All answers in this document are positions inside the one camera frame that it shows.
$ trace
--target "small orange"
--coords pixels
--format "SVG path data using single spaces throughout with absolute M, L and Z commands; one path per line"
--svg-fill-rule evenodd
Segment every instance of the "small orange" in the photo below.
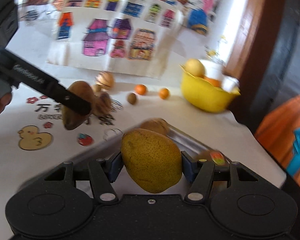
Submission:
M 167 99 L 170 96 L 170 92 L 167 88 L 162 88 L 159 91 L 159 97 L 161 99 Z
M 147 87 L 146 87 L 145 85 L 141 85 L 141 84 L 136 85 L 136 86 L 134 87 L 134 90 L 135 90 L 135 92 L 136 92 L 137 94 L 139 94 L 139 95 L 141 95 L 141 96 L 143 96 L 143 95 L 145 95 L 145 94 L 147 93 Z

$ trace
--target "white table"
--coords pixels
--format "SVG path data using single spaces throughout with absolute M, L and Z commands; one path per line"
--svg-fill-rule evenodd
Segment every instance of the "white table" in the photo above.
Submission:
M 186 42 L 189 32 L 189 30 L 183 30 L 178 39 Z M 18 33 L 8 48 L 30 63 L 56 76 L 65 86 L 75 80 L 93 83 L 97 71 L 45 63 L 49 42 L 49 33 L 44 33 L 37 27 L 26 27 L 24 23 L 21 23 Z M 194 43 L 199 45 L 200 41 L 197 40 Z M 187 52 L 183 56 L 199 57 L 199 54 L 198 51 Z M 162 117 L 171 125 L 208 146 L 222 151 L 231 160 L 243 163 L 275 186 L 280 187 L 285 181 L 285 173 L 263 150 L 250 131 L 236 122 L 231 112 L 208 114 L 190 105 L 182 98 L 178 88 L 181 81 L 181 70 L 178 64 L 185 61 L 183 56 L 175 52 L 171 53 L 168 68 L 161 80 L 115 75 L 117 84 L 110 94 L 124 106 L 124 110 L 114 113 L 114 117 L 117 119 L 115 127 L 125 130 L 144 119 Z M 137 105 L 131 106 L 125 101 L 125 98 L 133 90 L 134 84 L 138 83 L 146 84 L 151 93 L 141 97 Z M 170 89 L 172 96 L 169 100 L 164 101 L 156 96 L 156 91 L 162 87 Z M 25 98 L 37 96 L 40 94 L 21 86 L 14 92 L 12 103 L 0 116 L 0 240 L 7 240 L 12 236 L 5 219 L 4 207 L 17 188 L 32 176 L 86 150 L 77 143 L 72 143 L 72 141 L 69 143 L 70 138 L 75 140 L 78 130 L 54 133 L 53 144 L 40 151 L 23 151 L 17 147 L 20 140 L 17 131 L 24 125 L 38 125 L 40 131 L 45 131 L 42 127 L 44 120 L 37 119 L 38 113 L 34 112 L 35 105 L 30 106 L 25 102 Z M 107 127 L 98 125 L 96 120 L 94 122 L 95 124 L 90 127 L 82 126 L 80 128 L 82 130 L 79 132 L 91 135 L 97 144 L 103 140 L 103 131 Z M 55 122 L 54 129 L 61 128 L 61 120 L 58 123 Z

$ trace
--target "blue fabric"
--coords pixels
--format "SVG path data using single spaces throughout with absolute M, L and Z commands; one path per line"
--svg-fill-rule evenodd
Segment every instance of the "blue fabric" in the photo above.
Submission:
M 300 169 L 300 128 L 294 131 L 296 140 L 293 142 L 293 158 L 287 167 L 287 172 L 294 176 Z

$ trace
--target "yellow pear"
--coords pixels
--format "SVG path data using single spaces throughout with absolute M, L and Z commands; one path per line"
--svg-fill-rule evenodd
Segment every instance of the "yellow pear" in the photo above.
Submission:
M 141 128 L 130 130 L 122 137 L 121 153 L 128 174 L 147 192 L 163 192 L 181 179 L 181 152 L 162 134 Z

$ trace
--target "duck sticker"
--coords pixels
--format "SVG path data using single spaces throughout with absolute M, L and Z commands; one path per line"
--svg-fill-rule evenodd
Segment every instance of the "duck sticker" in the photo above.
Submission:
M 39 132 L 39 128 L 28 125 L 18 131 L 20 141 L 18 146 L 25 151 L 40 150 L 52 143 L 53 136 L 47 132 Z
M 90 135 L 79 133 L 78 143 L 82 146 L 89 146 L 93 144 L 94 140 Z

